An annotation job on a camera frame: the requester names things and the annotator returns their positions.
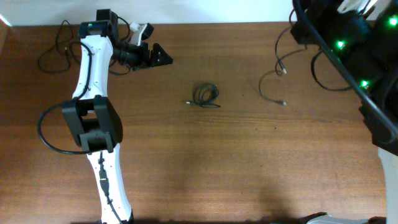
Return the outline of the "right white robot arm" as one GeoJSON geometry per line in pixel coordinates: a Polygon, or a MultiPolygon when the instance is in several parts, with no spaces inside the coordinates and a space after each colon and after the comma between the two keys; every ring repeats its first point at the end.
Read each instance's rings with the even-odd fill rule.
{"type": "Polygon", "coordinates": [[[372,1],[292,2],[298,44],[315,44],[361,100],[363,122],[377,146],[386,185],[386,216],[367,223],[397,223],[397,1],[374,22],[372,1]]]}

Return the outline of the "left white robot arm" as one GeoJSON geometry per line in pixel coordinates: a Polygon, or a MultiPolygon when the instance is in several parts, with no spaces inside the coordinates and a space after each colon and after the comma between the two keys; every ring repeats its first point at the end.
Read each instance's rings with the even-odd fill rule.
{"type": "Polygon", "coordinates": [[[119,38],[118,19],[112,10],[99,9],[95,21],[81,23],[80,76],[72,100],[62,105],[73,140],[81,148],[79,153],[87,156],[95,173],[101,223],[134,221],[120,166],[123,125],[107,94],[109,63],[115,60],[141,70],[173,62],[158,43],[151,49],[145,43],[154,30],[151,24],[140,25],[132,39],[126,41],[119,38]]]}

